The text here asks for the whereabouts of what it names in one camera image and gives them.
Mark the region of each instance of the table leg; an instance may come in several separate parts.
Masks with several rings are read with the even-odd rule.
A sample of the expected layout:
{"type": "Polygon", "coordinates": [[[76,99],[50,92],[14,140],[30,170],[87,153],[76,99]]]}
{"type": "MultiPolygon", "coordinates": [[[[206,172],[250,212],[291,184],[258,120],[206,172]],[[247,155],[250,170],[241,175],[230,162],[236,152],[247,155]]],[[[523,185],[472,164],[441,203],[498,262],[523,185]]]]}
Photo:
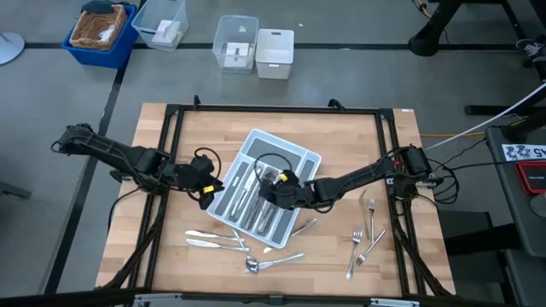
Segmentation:
{"type": "Polygon", "coordinates": [[[475,252],[521,249],[520,237],[513,223],[444,239],[448,256],[475,252]]]}
{"type": "Polygon", "coordinates": [[[442,0],[428,23],[409,40],[409,50],[420,56],[435,55],[438,52],[440,36],[461,6],[461,2],[461,0],[442,0]]]}
{"type": "Polygon", "coordinates": [[[12,186],[11,184],[7,184],[4,182],[0,182],[0,193],[12,194],[23,199],[31,197],[31,192],[28,192],[22,188],[17,188],[16,186],[12,186]]]}

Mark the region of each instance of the blue plastic basket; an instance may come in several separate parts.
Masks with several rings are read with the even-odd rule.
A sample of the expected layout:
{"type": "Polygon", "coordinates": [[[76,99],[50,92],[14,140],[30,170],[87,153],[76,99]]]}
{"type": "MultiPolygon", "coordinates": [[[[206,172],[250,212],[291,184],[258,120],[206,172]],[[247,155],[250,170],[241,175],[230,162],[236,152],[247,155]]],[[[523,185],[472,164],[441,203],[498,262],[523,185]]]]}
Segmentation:
{"type": "Polygon", "coordinates": [[[69,40],[74,28],[62,41],[62,48],[68,50],[81,64],[120,69],[127,62],[127,58],[138,38],[138,32],[131,26],[131,22],[137,15],[137,8],[133,5],[124,5],[124,8],[127,21],[110,50],[100,51],[73,47],[69,40]]]}

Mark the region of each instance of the metal spoon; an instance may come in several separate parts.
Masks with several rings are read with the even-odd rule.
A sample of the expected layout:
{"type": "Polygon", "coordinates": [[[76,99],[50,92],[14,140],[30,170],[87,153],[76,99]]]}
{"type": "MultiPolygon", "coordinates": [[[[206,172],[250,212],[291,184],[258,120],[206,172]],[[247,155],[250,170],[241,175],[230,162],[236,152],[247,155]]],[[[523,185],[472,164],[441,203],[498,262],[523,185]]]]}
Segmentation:
{"type": "MultiPolygon", "coordinates": [[[[241,244],[242,248],[245,248],[245,245],[242,244],[241,237],[237,233],[237,230],[231,229],[233,231],[233,235],[237,238],[239,241],[239,244],[241,244]]],[[[252,274],[257,274],[259,271],[259,263],[258,260],[250,255],[250,252],[247,252],[247,260],[245,261],[245,265],[247,266],[247,270],[251,272],[252,274]]]]}

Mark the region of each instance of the wooden work surface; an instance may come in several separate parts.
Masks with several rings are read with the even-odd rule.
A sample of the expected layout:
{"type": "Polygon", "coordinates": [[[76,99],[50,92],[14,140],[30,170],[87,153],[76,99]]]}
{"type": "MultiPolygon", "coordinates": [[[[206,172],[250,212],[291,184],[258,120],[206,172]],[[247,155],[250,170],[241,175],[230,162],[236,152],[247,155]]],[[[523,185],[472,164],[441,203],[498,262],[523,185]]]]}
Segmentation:
{"type": "MultiPolygon", "coordinates": [[[[143,105],[133,146],[157,147],[165,108],[165,104],[143,105]]],[[[421,138],[413,111],[395,110],[395,116],[400,146],[410,143],[420,146],[421,138]]],[[[166,148],[170,148],[175,122],[173,118],[166,148]]],[[[387,143],[390,143],[386,122],[384,127],[387,143]]],[[[249,131],[254,128],[321,154],[322,163],[317,177],[337,177],[373,163],[380,157],[375,118],[370,115],[188,111],[183,115],[177,162],[189,162],[198,147],[213,148],[222,160],[220,178],[223,178],[249,131]]],[[[124,183],[120,194],[134,187],[133,183],[124,183]]],[[[431,191],[425,188],[420,189],[420,193],[433,197],[431,191]]],[[[118,203],[97,276],[97,286],[110,281],[134,251],[145,198],[144,193],[135,193],[118,203]]],[[[444,287],[454,293],[436,208],[427,200],[417,199],[413,201],[411,210],[423,260],[444,287]]],[[[305,253],[305,259],[298,262],[250,275],[245,273],[245,256],[240,252],[188,246],[184,232],[189,229],[225,235],[231,235],[231,232],[228,226],[201,211],[197,203],[186,194],[171,192],[153,289],[186,293],[401,295],[383,181],[347,193],[328,214],[319,214],[313,210],[300,211],[296,227],[312,217],[318,219],[317,224],[291,238],[284,249],[267,254],[262,253],[264,243],[244,235],[258,261],[273,260],[295,252],[305,253]],[[363,195],[363,203],[366,210],[363,211],[359,197],[365,188],[367,192],[363,195]],[[346,270],[352,249],[351,234],[356,227],[363,228],[364,219],[369,218],[369,198],[374,198],[376,204],[375,233],[379,234],[386,229],[386,234],[366,262],[362,266],[355,266],[353,281],[347,281],[346,270]]],[[[358,252],[363,252],[369,244],[369,237],[364,235],[358,252]]],[[[148,255],[142,261],[144,265],[141,265],[138,285],[143,284],[148,255]]],[[[406,267],[411,292],[416,293],[413,267],[407,255],[406,267]]]]}

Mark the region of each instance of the gray floor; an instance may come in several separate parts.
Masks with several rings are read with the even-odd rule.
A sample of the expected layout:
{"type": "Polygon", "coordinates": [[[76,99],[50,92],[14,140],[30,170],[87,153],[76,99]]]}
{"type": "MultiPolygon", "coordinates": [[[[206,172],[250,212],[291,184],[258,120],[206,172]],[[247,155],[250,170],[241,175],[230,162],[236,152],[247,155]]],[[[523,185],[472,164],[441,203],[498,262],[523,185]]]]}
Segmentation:
{"type": "MultiPolygon", "coordinates": [[[[85,2],[4,1],[0,30],[18,32],[28,42],[59,43],[85,2]]],[[[530,5],[511,4],[524,30],[540,34],[543,28],[530,5]]],[[[294,29],[298,43],[405,43],[426,22],[410,1],[401,0],[188,0],[188,14],[184,42],[191,43],[210,43],[223,14],[250,14],[259,17],[260,27],[294,29]]],[[[500,6],[465,5],[447,29],[452,43],[516,40],[500,6]]],[[[464,105],[510,105],[538,86],[536,73],[521,67],[520,60],[514,52],[441,52],[421,58],[408,51],[297,50],[293,75],[285,82],[258,79],[256,73],[222,74],[210,50],[135,50],[107,136],[130,142],[144,102],[191,102],[194,94],[211,104],[323,106],[336,98],[348,107],[414,108],[421,132],[453,133],[486,119],[465,116],[464,105]]],[[[49,145],[65,125],[97,125],[115,73],[82,67],[58,49],[27,49],[0,67],[0,136],[10,144],[0,150],[0,181],[33,192],[30,200],[0,198],[0,296],[41,291],[84,164],[79,157],[51,153],[49,145]]],[[[429,154],[445,160],[475,141],[459,139],[429,154]]],[[[454,164],[487,160],[480,145],[454,164]]],[[[94,285],[107,213],[119,191],[108,171],[104,165],[96,169],[60,291],[94,285]]],[[[489,211],[494,224],[511,221],[492,167],[461,171],[460,181],[459,200],[442,209],[489,211]],[[484,193],[490,199],[477,203],[484,193]]],[[[457,289],[469,297],[491,297],[473,284],[457,283],[457,289]]]]}

